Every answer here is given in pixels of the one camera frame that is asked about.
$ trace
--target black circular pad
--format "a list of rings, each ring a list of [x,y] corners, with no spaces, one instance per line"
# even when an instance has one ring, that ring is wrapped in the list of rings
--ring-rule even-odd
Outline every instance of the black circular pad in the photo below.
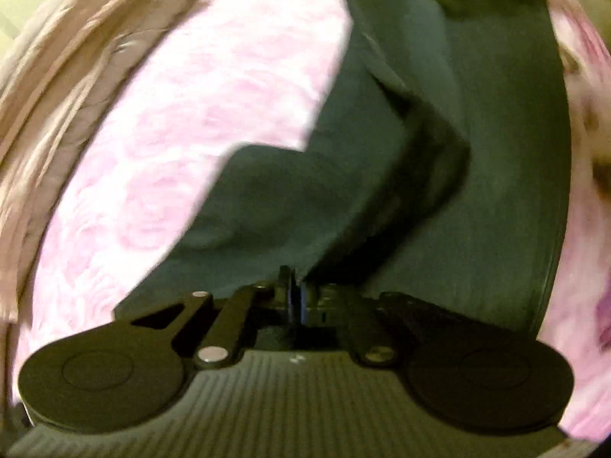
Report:
[[[482,433],[557,423],[574,378],[555,350],[497,329],[460,329],[419,347],[407,383],[431,413]]]
[[[33,418],[97,434],[160,413],[183,381],[183,363],[163,331],[113,323],[34,353],[19,392]]]

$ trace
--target pink rose pattern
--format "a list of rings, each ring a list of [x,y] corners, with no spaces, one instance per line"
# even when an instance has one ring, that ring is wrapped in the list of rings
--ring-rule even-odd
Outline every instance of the pink rose pattern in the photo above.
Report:
[[[14,401],[16,375],[33,351],[111,321],[114,305],[179,238],[231,150],[304,144],[343,52],[343,1],[208,1],[134,76],[57,208],[21,324],[11,333]],[[592,84],[607,84],[611,68],[574,0],[550,0],[550,8],[558,41],[596,65],[588,70],[597,79],[567,81],[575,130],[569,226],[540,339],[575,370],[563,428],[599,440],[611,432],[611,351],[599,343],[599,332],[611,338],[611,295],[600,302],[609,280],[611,208],[595,191],[579,142],[580,108],[592,103]]]

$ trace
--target dark green cloth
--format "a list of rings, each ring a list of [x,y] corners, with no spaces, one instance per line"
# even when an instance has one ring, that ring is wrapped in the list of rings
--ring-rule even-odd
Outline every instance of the dark green cloth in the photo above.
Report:
[[[348,47],[305,152],[236,151],[117,317],[289,265],[537,333],[571,167],[546,1],[346,1]]]

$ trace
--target green fabric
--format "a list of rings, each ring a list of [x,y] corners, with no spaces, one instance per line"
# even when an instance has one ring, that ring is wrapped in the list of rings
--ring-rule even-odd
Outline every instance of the green fabric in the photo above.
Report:
[[[305,152],[239,149],[116,316],[289,265],[537,333],[571,165],[545,0],[347,3],[348,48]]]

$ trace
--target gray ridged plate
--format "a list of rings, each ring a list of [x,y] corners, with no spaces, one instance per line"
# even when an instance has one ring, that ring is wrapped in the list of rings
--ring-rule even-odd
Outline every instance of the gray ridged plate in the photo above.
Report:
[[[8,457],[535,458],[563,439],[555,427],[511,437],[455,429],[417,406],[395,374],[344,352],[248,351],[234,367],[199,373],[141,426],[73,435],[38,425]]]

